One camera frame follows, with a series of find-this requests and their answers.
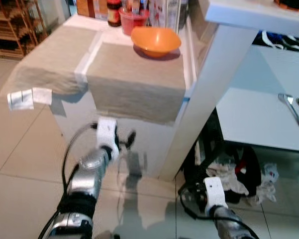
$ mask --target black cable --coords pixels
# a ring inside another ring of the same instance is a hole
[[[226,221],[232,221],[232,222],[235,222],[235,223],[238,223],[239,225],[243,226],[245,229],[247,229],[251,236],[253,236],[255,239],[259,239],[259,237],[255,234],[255,232],[250,228],[248,227],[245,223],[243,223],[242,221],[239,221],[239,220],[236,220],[236,219],[233,219],[233,218],[227,218],[227,217],[201,217],[201,216],[198,216],[193,210],[191,210],[190,208],[188,208],[184,201],[183,201],[183,194],[184,194],[184,190],[185,189],[189,189],[189,188],[194,188],[194,186],[192,187],[189,187],[187,186],[186,184],[184,184],[180,190],[178,191],[179,193],[179,197],[180,197],[180,203],[181,205],[183,206],[185,212],[190,216],[192,217],[193,219],[198,219],[198,220],[213,220],[213,221],[216,221],[216,220],[226,220]]]
[[[73,143],[77,140],[77,138],[89,128],[96,129],[97,123],[95,123],[95,122],[89,123],[89,124],[83,126],[82,128],[79,128],[79,130],[76,131],[75,134],[73,135],[73,137],[71,138],[71,140],[65,150],[64,157],[63,157],[63,164],[62,164],[62,183],[63,183],[63,193],[65,195],[67,194],[67,183],[66,183],[66,178],[65,178],[65,165],[66,165],[67,158],[69,156],[69,152],[72,148]]]
[[[57,210],[53,216],[50,218],[50,220],[45,224],[44,228],[42,229],[38,239],[43,239],[45,232],[48,230],[50,224],[54,221],[54,219],[59,215],[59,211]]]
[[[89,128],[93,128],[93,129],[96,129],[97,128],[97,123],[96,122],[93,122],[93,123],[89,123],[85,126],[83,126],[82,128],[80,128],[78,131],[75,132],[75,134],[73,135],[73,137],[71,138],[66,150],[65,150],[65,153],[64,153],[64,157],[63,157],[63,164],[62,164],[62,183],[63,183],[63,195],[62,195],[62,198],[60,200],[60,202],[64,199],[64,197],[67,196],[67,189],[68,189],[68,186],[72,180],[72,178],[74,177],[74,174],[75,172],[79,169],[79,165],[76,164],[75,167],[73,168],[72,170],[72,173],[69,177],[69,181],[66,182],[66,178],[65,178],[65,166],[66,166],[66,161],[67,161],[67,158],[69,156],[69,152],[72,148],[72,145],[74,144],[74,142],[77,140],[77,138],[83,133],[85,132],[87,129]],[[49,221],[45,224],[44,228],[42,229],[38,239],[43,239],[46,231],[48,230],[49,226],[51,225],[51,223],[55,220],[55,218],[59,215],[59,210],[56,210],[56,212],[53,214],[53,216],[49,219]]]
[[[69,177],[69,181],[66,184],[66,188],[68,188],[72,178],[74,177],[74,174],[76,173],[76,171],[79,169],[79,165],[76,164],[75,167],[72,170],[72,173]],[[63,198],[65,197],[65,194],[63,193],[62,198],[60,200],[60,202],[63,200]],[[44,228],[42,229],[38,239],[43,239],[43,236],[45,235],[46,231],[48,230],[49,226],[51,225],[51,223],[55,220],[55,218],[59,215],[60,211],[56,210],[56,212],[53,214],[53,216],[49,219],[49,221],[45,224]]]

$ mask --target bottle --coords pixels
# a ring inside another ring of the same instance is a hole
[[[121,7],[120,0],[107,0],[108,18],[107,22],[110,26],[121,26],[119,9]]]

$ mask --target red cup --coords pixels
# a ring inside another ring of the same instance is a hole
[[[121,26],[123,27],[123,33],[130,36],[134,27],[144,26],[149,17],[149,11],[143,10],[140,15],[133,14],[131,12],[124,12],[123,8],[119,9]]]

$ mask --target white counter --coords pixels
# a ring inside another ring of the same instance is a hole
[[[273,0],[199,0],[206,21],[299,37],[299,12]]]
[[[278,93],[299,96],[299,52],[252,46],[216,107],[224,140],[299,151],[299,126]]]

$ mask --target robotic arm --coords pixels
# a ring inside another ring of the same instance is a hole
[[[114,119],[100,118],[98,123],[91,124],[90,128],[96,129],[96,147],[80,159],[72,172],[69,182],[65,183],[63,173],[64,194],[57,207],[57,211],[48,221],[38,239],[44,235],[52,224],[46,239],[91,239],[93,230],[93,215],[100,194],[101,182],[107,166],[119,157],[119,145],[125,144],[130,148],[136,133],[133,132],[127,142],[119,142]],[[249,227],[228,209],[224,199],[224,191],[219,178],[205,178],[204,192],[206,192],[205,213],[214,220],[221,239],[258,239],[252,236]],[[181,203],[183,189],[179,191]],[[195,219],[199,217],[183,204],[185,211]]]
[[[57,212],[50,222],[52,227],[47,239],[90,239],[93,230],[93,215],[100,194],[101,181],[107,166],[119,157],[119,141],[114,119],[100,118],[96,128],[96,147],[80,159],[65,188]],[[133,132],[125,144],[129,148],[135,138]]]

